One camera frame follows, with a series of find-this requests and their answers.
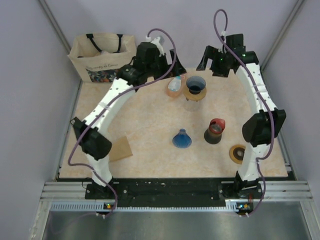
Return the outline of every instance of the white wall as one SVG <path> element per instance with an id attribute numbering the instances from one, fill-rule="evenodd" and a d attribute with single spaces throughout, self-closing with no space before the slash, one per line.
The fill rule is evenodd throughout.
<path id="1" fill-rule="evenodd" d="M 283 135 L 320 212 L 320 1 L 308 0 L 267 66 L 271 96 L 286 111 Z"/>
<path id="2" fill-rule="evenodd" d="M 0 2 L 0 238 L 29 235 L 79 77 L 36 0 Z"/>
<path id="3" fill-rule="evenodd" d="M 243 33 L 247 49 L 262 62 L 297 0 L 45 1 L 70 45 L 75 36 L 92 32 L 135 35 L 139 44 L 150 29 L 162 28 L 173 37 L 184 67 L 196 67 L 207 45 L 221 46 L 213 27 L 216 10 L 227 11 L 227 33 Z M 222 30 L 223 14 L 218 20 Z M 169 40 L 165 48 L 172 48 Z"/>

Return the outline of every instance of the round wooden disc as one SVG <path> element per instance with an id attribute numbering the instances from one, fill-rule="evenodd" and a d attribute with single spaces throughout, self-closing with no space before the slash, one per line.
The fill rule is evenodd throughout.
<path id="1" fill-rule="evenodd" d="M 245 155 L 246 147 L 242 144 L 233 145 L 229 150 L 229 156 L 233 162 L 236 164 L 242 164 L 243 157 Z M 238 155 L 237 151 L 242 151 L 242 155 Z"/>
<path id="2" fill-rule="evenodd" d="M 200 101 L 200 100 L 204 99 L 206 94 L 207 94 L 206 87 L 199 94 L 192 94 L 191 92 L 189 92 L 189 88 L 186 85 L 184 85 L 184 87 L 183 87 L 183 95 L 191 101 L 196 101 L 196 102 Z"/>

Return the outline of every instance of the bag handle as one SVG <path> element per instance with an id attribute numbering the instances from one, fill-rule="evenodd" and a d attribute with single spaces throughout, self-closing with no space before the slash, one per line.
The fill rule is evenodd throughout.
<path id="1" fill-rule="evenodd" d="M 118 54 L 120 53 L 120 48 L 121 48 L 121 39 L 123 37 L 123 34 L 117 34 L 118 38 L 119 38 L 119 43 L 118 43 L 118 50 L 114 52 L 114 54 Z M 90 42 L 92 43 L 92 45 L 95 47 L 95 49 L 97 49 L 97 51 L 99 53 L 102 52 L 102 50 L 100 49 L 100 47 L 97 46 L 97 44 L 94 41 L 94 35 L 92 33 L 88 33 L 86 34 L 86 37 L 90 40 Z"/>
<path id="2" fill-rule="evenodd" d="M 94 35 L 92 33 L 88 33 L 88 34 L 86 34 L 86 37 L 90 40 L 90 42 L 95 47 L 95 49 L 97 49 L 98 52 L 101 53 L 102 50 L 97 46 L 97 44 L 94 41 Z"/>

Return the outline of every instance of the brown paper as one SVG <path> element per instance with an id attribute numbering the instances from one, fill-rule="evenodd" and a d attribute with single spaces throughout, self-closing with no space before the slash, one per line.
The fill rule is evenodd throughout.
<path id="1" fill-rule="evenodd" d="M 109 153 L 109 161 L 114 162 L 132 156 L 132 151 L 126 136 L 118 138 L 112 144 Z"/>

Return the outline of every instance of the canvas bag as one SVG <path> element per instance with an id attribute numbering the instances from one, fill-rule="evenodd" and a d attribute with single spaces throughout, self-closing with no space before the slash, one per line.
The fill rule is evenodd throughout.
<path id="1" fill-rule="evenodd" d="M 84 82 L 112 82 L 136 55 L 135 36 L 93 33 L 77 36 L 68 55 Z"/>

